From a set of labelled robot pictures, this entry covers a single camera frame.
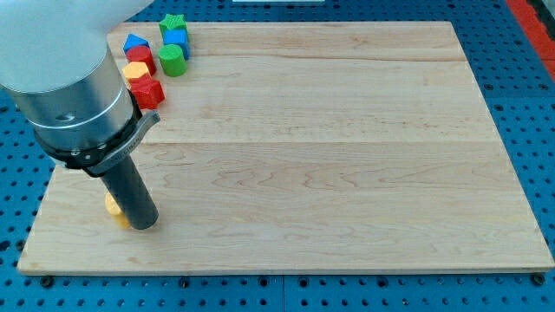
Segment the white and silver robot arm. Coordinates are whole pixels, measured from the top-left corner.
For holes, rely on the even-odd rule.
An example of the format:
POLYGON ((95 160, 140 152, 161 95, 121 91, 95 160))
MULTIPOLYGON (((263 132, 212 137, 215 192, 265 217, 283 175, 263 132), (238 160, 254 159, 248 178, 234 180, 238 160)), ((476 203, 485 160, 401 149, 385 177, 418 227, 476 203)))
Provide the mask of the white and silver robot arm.
POLYGON ((108 46, 147 0, 1 0, 1 84, 44 146, 82 151, 122 131, 133 106, 108 46))

